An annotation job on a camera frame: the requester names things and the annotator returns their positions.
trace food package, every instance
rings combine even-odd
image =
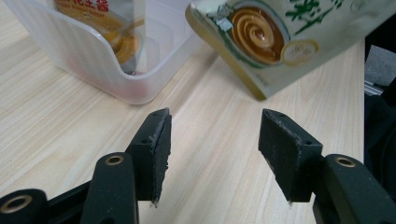
[[[102,35],[124,73],[146,73],[145,1],[54,0],[54,6]]]
[[[394,0],[195,0],[186,18],[263,100],[395,12]]]

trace translucent plastic box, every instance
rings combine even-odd
[[[133,105],[153,100],[201,44],[184,17],[190,1],[147,0],[148,70],[128,76],[98,32],[55,11],[50,0],[5,2],[57,66]]]

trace light wood grain surface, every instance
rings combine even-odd
[[[49,199],[124,151],[151,111],[173,115],[172,154],[158,208],[141,223],[314,223],[312,203],[285,200],[258,150],[263,108],[289,115],[323,155],[362,160],[363,44],[258,102],[203,44],[154,101],[127,105],[52,64],[0,1],[0,197],[17,189]]]

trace plastic container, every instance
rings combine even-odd
[[[133,105],[153,100],[201,44],[184,17],[190,1],[148,0],[148,70],[143,75],[128,76],[98,32],[55,11],[51,1],[5,2],[57,66]]]

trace spiral pattern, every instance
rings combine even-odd
[[[250,58],[265,64],[281,59],[283,35],[267,13],[257,7],[241,7],[230,15],[234,43]]]

